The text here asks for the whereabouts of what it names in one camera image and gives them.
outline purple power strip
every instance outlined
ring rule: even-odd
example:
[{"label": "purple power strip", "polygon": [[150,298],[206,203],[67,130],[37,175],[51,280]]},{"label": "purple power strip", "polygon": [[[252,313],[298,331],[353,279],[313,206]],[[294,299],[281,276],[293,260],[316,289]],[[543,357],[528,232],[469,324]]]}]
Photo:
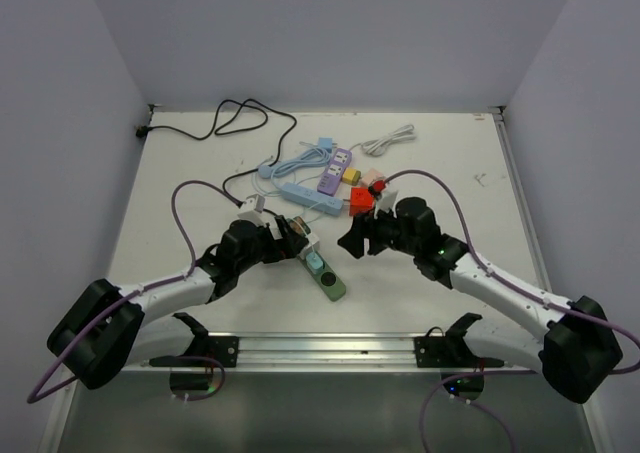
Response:
[{"label": "purple power strip", "polygon": [[344,174],[344,170],[347,169],[350,163],[351,152],[338,148],[327,165],[327,169],[324,170],[317,190],[325,195],[335,195],[336,191],[338,191],[338,186],[340,186],[340,179]]}]

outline glass surface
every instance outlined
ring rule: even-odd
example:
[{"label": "glass surface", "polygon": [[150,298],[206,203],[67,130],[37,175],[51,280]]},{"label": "glass surface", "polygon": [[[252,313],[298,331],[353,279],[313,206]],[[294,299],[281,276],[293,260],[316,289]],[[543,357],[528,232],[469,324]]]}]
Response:
[{"label": "glass surface", "polygon": [[[123,372],[77,390],[61,453],[420,452],[418,411],[438,374],[230,372],[205,401],[172,400],[168,373]],[[492,377],[480,402],[512,428],[522,453],[591,453],[582,408],[540,377]],[[427,412],[434,453],[507,452],[500,426],[448,399]]]}]

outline red block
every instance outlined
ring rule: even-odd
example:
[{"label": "red block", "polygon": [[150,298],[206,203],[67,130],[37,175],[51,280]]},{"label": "red block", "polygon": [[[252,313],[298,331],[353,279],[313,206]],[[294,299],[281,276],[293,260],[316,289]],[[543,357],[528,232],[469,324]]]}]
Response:
[{"label": "red block", "polygon": [[351,188],[351,201],[349,203],[349,216],[354,216],[362,211],[373,208],[373,196],[366,188]]}]

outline light blue power strip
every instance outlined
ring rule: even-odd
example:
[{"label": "light blue power strip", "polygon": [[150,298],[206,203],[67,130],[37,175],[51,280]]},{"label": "light blue power strip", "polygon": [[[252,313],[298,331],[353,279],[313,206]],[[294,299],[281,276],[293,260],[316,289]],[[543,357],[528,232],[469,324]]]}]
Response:
[{"label": "light blue power strip", "polygon": [[342,212],[344,201],[340,198],[318,193],[295,183],[285,183],[280,188],[280,193],[285,200],[293,201],[299,205],[308,206],[333,216],[339,216]]}]

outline white power cord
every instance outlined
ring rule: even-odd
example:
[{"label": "white power cord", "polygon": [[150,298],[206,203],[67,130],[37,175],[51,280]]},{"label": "white power cord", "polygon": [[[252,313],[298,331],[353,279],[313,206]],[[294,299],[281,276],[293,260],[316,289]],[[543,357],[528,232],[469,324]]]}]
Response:
[{"label": "white power cord", "polygon": [[382,136],[376,140],[369,140],[363,143],[356,143],[349,151],[353,150],[356,146],[359,146],[362,152],[368,156],[382,156],[386,153],[387,148],[394,143],[402,143],[405,141],[413,141],[417,138],[413,132],[413,125],[404,125],[401,128]]}]

